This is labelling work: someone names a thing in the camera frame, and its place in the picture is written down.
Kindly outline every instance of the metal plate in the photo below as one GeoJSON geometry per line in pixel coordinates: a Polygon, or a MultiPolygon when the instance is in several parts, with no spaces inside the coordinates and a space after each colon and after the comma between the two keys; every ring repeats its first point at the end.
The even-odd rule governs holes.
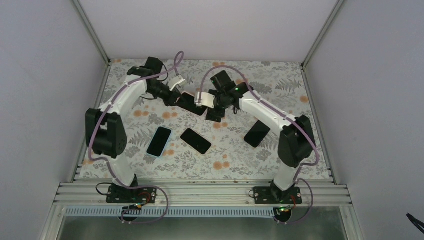
{"type": "Polygon", "coordinates": [[[106,197],[106,203],[108,204],[137,204],[146,201],[146,195],[142,194],[144,192],[150,194],[150,200],[148,204],[154,204],[156,199],[157,190],[153,187],[146,187],[137,190],[137,194],[132,199],[128,200],[128,196],[122,197],[119,192],[113,191],[113,186],[109,187],[108,190],[110,195],[106,197]]]}
{"type": "MultiPolygon", "coordinates": [[[[277,201],[274,199],[271,193],[271,187],[269,186],[256,186],[253,188],[254,204],[287,204],[293,205],[293,200],[288,197],[283,201],[277,201]]],[[[299,187],[293,188],[293,194],[296,199],[296,204],[302,204],[301,189],[299,187]]]]}

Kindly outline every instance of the aluminum frame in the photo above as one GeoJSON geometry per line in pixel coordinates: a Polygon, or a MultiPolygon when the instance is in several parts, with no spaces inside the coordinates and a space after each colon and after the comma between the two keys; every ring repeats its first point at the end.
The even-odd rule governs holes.
{"type": "MultiPolygon", "coordinates": [[[[72,0],[75,8],[80,15],[85,27],[94,41],[98,51],[100,52],[103,60],[109,64],[110,59],[108,58],[103,46],[97,37],[90,21],[85,14],[79,0],[72,0]]],[[[334,9],[328,17],[325,25],[319,33],[317,39],[309,50],[302,66],[302,77],[305,83],[305,88],[309,97],[309,101],[312,108],[312,114],[315,119],[317,126],[318,135],[320,137],[321,145],[324,152],[324,157],[327,166],[330,165],[330,158],[328,157],[327,149],[325,147],[324,140],[322,138],[321,127],[318,121],[317,113],[315,110],[314,102],[311,96],[311,90],[309,89],[308,80],[306,78],[305,69],[308,65],[311,57],[315,50],[319,46],[323,37],[325,36],[328,28],[333,22],[335,16],[339,12],[344,0],[339,0],[334,6],[334,9]]],[[[111,70],[110,64],[103,77],[102,85],[100,86],[95,107],[100,105],[100,101],[103,95],[104,88],[111,70]]],[[[120,208],[127,206],[128,204],[119,203],[106,203],[106,198],[99,195],[95,186],[101,182],[111,182],[111,179],[90,179],[80,178],[79,173],[81,171],[81,163],[85,156],[87,147],[83,142],[79,152],[78,163],[75,165],[72,173],[73,175],[69,178],[68,183],[61,183],[57,190],[53,205],[50,209],[47,221],[43,228],[41,238],[42,240],[55,240],[60,236],[60,231],[64,217],[72,216],[75,211],[72,209],[80,210],[79,213],[85,214],[86,216],[94,216],[104,208],[120,208]]],[[[329,176],[331,179],[328,180],[310,180],[308,181],[312,187],[314,194],[314,206],[316,207],[339,207],[342,215],[342,221],[348,240],[362,240],[363,235],[359,227],[359,222],[355,214],[355,210],[352,205],[352,200],[349,194],[348,187],[346,185],[337,185],[333,176],[333,169],[328,169],[329,176]]],[[[248,210],[248,213],[252,211],[266,211],[273,207],[284,207],[279,204],[266,204],[266,205],[255,205],[254,200],[248,196],[249,191],[253,187],[269,186],[269,182],[265,180],[247,180],[247,181],[234,181],[234,180],[151,180],[151,179],[139,179],[140,184],[157,185],[163,188],[169,198],[171,210],[178,211],[181,209],[203,209],[203,210],[233,210],[238,209],[248,210]]],[[[311,195],[308,187],[302,182],[298,185],[300,192],[303,196],[303,203],[299,204],[300,208],[307,208],[310,204],[311,195]]],[[[99,190],[106,192],[107,186],[99,186],[99,190]]],[[[156,197],[156,204],[150,206],[151,209],[163,209],[166,206],[165,199],[162,193],[159,193],[156,197]]]]}

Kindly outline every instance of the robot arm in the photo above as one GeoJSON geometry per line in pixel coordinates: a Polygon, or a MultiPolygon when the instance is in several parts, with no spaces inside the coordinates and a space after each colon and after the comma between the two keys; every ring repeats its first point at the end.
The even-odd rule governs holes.
{"type": "Polygon", "coordinates": [[[176,87],[182,86],[185,83],[185,79],[178,75],[170,80],[167,85],[160,82],[157,78],[139,81],[131,85],[129,82],[142,77],[157,75],[161,72],[162,67],[163,63],[153,57],[147,59],[145,66],[132,67],[128,71],[123,84],[127,85],[127,88],[117,91],[98,109],[90,108],[85,113],[85,139],[88,146],[100,116],[106,111],[115,95],[118,95],[101,123],[94,139],[92,150],[95,154],[109,160],[110,167],[116,177],[128,187],[134,185],[135,173],[131,170],[127,157],[123,154],[127,146],[127,134],[123,118],[128,116],[134,103],[145,93],[152,94],[155,99],[162,99],[166,106],[175,106],[181,96],[176,87]]]}
{"type": "Polygon", "coordinates": [[[283,198],[285,196],[284,192],[294,185],[294,177],[301,162],[308,158],[313,150],[305,136],[286,118],[295,120],[296,124],[315,143],[311,121],[304,115],[296,117],[279,110],[278,107],[263,99],[257,91],[253,90],[254,95],[259,97],[257,99],[249,91],[246,83],[243,82],[236,85],[225,71],[221,71],[210,80],[216,90],[203,92],[201,100],[199,100],[200,94],[197,93],[195,99],[198,106],[207,106],[209,108],[206,120],[221,122],[221,118],[225,117],[225,109],[233,106],[253,115],[279,136],[278,156],[281,159],[281,163],[279,171],[271,183],[271,188],[276,198],[283,198]],[[282,117],[270,107],[280,111],[286,117],[282,117]]]}

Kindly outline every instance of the black smartphone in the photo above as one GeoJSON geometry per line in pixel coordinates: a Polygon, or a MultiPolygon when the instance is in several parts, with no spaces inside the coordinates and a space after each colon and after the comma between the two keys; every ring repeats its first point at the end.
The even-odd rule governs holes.
{"type": "Polygon", "coordinates": [[[151,139],[150,145],[147,148],[147,154],[156,158],[159,158],[164,153],[165,147],[170,139],[172,130],[158,127],[156,133],[151,139]]]}
{"type": "Polygon", "coordinates": [[[257,121],[250,131],[244,136],[244,141],[250,146],[257,148],[262,140],[270,132],[270,128],[261,121],[257,121]]]}
{"type": "Polygon", "coordinates": [[[187,130],[181,134],[181,140],[186,142],[202,155],[205,154],[212,146],[212,143],[190,128],[187,128],[187,130]]]}
{"type": "Polygon", "coordinates": [[[176,102],[176,105],[199,116],[202,116],[205,113],[206,109],[208,109],[208,107],[206,106],[196,106],[195,97],[188,94],[187,92],[183,92],[181,94],[178,101],[176,102]]]}

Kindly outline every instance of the table surface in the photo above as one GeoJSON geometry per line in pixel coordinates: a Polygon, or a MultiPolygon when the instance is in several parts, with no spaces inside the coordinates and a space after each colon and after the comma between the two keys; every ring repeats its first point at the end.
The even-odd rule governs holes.
{"type": "MultiPolygon", "coordinates": [[[[102,102],[107,101],[119,89],[131,67],[142,66],[145,61],[114,59],[102,102]]],[[[168,69],[173,65],[173,60],[162,61],[168,69]]],[[[187,79],[187,84],[179,90],[194,94],[199,90],[206,71],[218,65],[233,66],[240,70],[261,96],[283,111],[295,116],[306,115],[311,119],[320,162],[315,167],[304,167],[299,176],[304,179],[329,179],[300,65],[293,62],[184,60],[178,72],[187,79]]],[[[214,89],[209,79],[220,71],[214,70],[206,78],[203,92],[214,89]]],[[[242,78],[235,72],[228,70],[227,73],[237,84],[242,82],[242,78]]],[[[174,72],[169,74],[168,79],[173,77],[174,72]]],[[[144,97],[151,98],[151,95],[146,94],[144,97]]],[[[206,113],[198,116],[176,106],[167,107],[160,99],[140,98],[130,115],[124,119],[128,137],[124,154],[137,176],[142,179],[207,180],[274,178],[281,161],[277,153],[279,136],[270,132],[259,147],[253,148],[243,140],[257,121],[252,115],[242,111],[234,115],[232,109],[227,109],[221,123],[206,121],[205,116],[206,113]],[[146,155],[146,150],[160,126],[171,129],[172,134],[163,155],[155,158],[146,155]],[[212,143],[205,155],[180,139],[187,128],[193,129],[212,143]]],[[[312,153],[306,161],[314,162],[315,159],[312,153]]],[[[82,165],[80,178],[111,178],[104,161],[92,162],[86,155],[82,165]]]]}

